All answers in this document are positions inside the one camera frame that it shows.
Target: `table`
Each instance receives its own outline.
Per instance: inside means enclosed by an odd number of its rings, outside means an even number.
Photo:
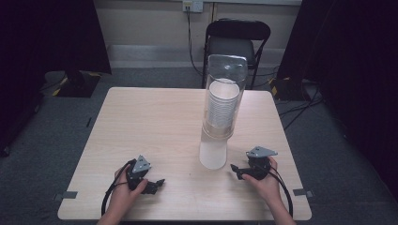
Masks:
[[[245,152],[256,145],[279,153],[275,159],[294,204],[294,219],[312,216],[272,96],[245,91],[227,162],[218,170],[199,160],[204,89],[114,87],[107,94],[64,199],[61,219],[95,220],[115,171],[143,155],[152,166],[145,178],[166,179],[156,195],[142,195],[125,220],[269,220],[272,215],[255,190],[237,180],[230,164],[247,168]],[[281,189],[283,202],[287,200]]]

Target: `gray plastic part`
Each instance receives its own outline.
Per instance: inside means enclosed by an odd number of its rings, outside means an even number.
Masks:
[[[264,157],[269,157],[269,156],[276,156],[278,155],[277,152],[269,150],[265,147],[261,147],[261,146],[256,146],[254,147],[254,149],[252,149],[252,151],[250,152],[246,152],[246,155],[248,157],[252,157],[252,158],[264,158]]]
[[[137,158],[137,162],[134,165],[134,168],[132,169],[134,173],[137,172],[142,172],[142,171],[148,171],[150,169],[150,163],[146,161],[146,159],[143,156],[139,156]]]

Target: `black cable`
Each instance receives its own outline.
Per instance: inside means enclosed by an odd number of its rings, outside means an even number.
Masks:
[[[311,106],[311,104],[314,102],[315,96],[316,96],[316,94],[318,93],[318,91],[319,91],[319,86],[317,86],[316,91],[315,91],[315,94],[314,94],[313,98],[311,99],[311,101],[307,104],[307,106],[305,106],[305,107],[292,119],[292,121],[290,121],[290,123],[289,123],[288,125],[286,125],[286,127],[283,128],[283,130],[287,130],[287,129],[290,127],[290,125],[292,125],[293,122],[295,122],[296,119],[299,118],[299,116],[300,116],[302,113],[304,113],[304,111],[307,110],[307,109]]]
[[[273,169],[278,174],[279,177],[277,175],[275,175],[274,173],[272,173],[271,171],[268,171],[265,168],[261,167],[260,165],[257,165],[256,163],[254,163],[253,165],[255,167],[259,168],[260,170],[262,170],[263,172],[271,175],[273,178],[275,178],[279,182],[279,184],[281,184],[281,186],[283,188],[283,191],[284,191],[284,194],[286,195],[287,202],[289,204],[289,214],[290,214],[291,217],[293,217],[292,197],[290,197],[289,190],[287,189],[286,185],[284,184],[284,181],[283,181],[281,175],[278,173],[278,171],[275,168],[271,167],[271,169]]]
[[[126,183],[120,183],[120,184],[116,184],[117,180],[119,179],[120,175],[122,174],[122,172],[126,169],[126,167],[132,163],[131,161],[128,161],[119,171],[119,173],[117,174],[117,176],[115,177],[114,182],[112,182],[112,184],[109,186],[108,190],[105,192],[105,196],[103,197],[102,200],[102,206],[101,206],[101,215],[103,216],[105,214],[105,208],[106,208],[106,203],[108,202],[108,198],[111,195],[112,191],[114,190],[115,187],[117,187],[118,185],[122,185],[122,184],[126,184]]]
[[[323,98],[322,98],[322,97],[319,97],[319,98],[316,99],[316,102],[313,103],[313,104],[311,104],[310,106],[315,106],[315,105],[321,103],[322,101],[323,101]],[[304,105],[307,105],[307,104],[308,104],[308,103],[302,103],[302,104],[300,104],[300,105],[298,105],[298,106],[295,106],[295,107],[291,108],[290,110],[288,110],[288,111],[286,111],[286,112],[281,112],[281,113],[279,113],[279,116],[281,116],[281,115],[286,115],[286,114],[288,114],[288,113],[292,113],[292,112],[295,112],[295,111],[302,110],[303,108],[306,107],[306,106],[304,106]]]
[[[42,92],[42,91],[44,91],[44,90],[47,90],[47,89],[49,89],[50,87],[53,87],[53,86],[55,86],[55,85],[61,83],[62,81],[64,81],[64,79],[65,79],[66,77],[67,77],[67,73],[64,71],[64,76],[62,77],[62,79],[61,79],[60,81],[55,82],[55,83],[53,83],[53,84],[50,84],[50,85],[48,85],[48,86],[46,86],[46,87],[41,88],[41,89],[40,89],[40,92]]]
[[[272,69],[272,73],[269,73],[269,74],[261,74],[261,75],[255,75],[255,76],[256,76],[256,77],[267,77],[267,76],[275,75],[275,74],[278,72],[278,71],[275,71],[275,68],[278,68],[279,66],[280,66],[280,65],[274,67],[274,68]],[[261,83],[261,84],[254,85],[253,87],[263,86],[263,85],[269,83],[269,81],[270,81],[271,79],[268,79],[266,82],[263,82],[263,83]]]
[[[195,66],[193,63],[193,58],[192,58],[192,40],[191,40],[191,8],[190,7],[185,7],[185,10],[187,12],[187,19],[188,19],[188,48],[190,50],[190,59],[191,59],[191,64],[195,71],[200,75],[203,76],[202,72],[199,71],[199,69]]]

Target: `wrist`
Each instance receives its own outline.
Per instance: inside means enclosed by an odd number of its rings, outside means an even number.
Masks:
[[[121,216],[118,214],[112,213],[112,211],[107,211],[99,220],[97,225],[117,225],[119,224],[120,220],[122,219]]]

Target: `white wall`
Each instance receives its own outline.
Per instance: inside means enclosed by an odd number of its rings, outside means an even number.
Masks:
[[[188,19],[178,1],[95,1],[102,34],[107,45],[167,46],[188,51]],[[191,14],[192,53],[202,61],[210,11],[213,4],[204,3],[203,13]],[[265,52],[283,52],[299,6],[245,5],[217,3],[217,18],[253,19],[267,23],[271,36]]]

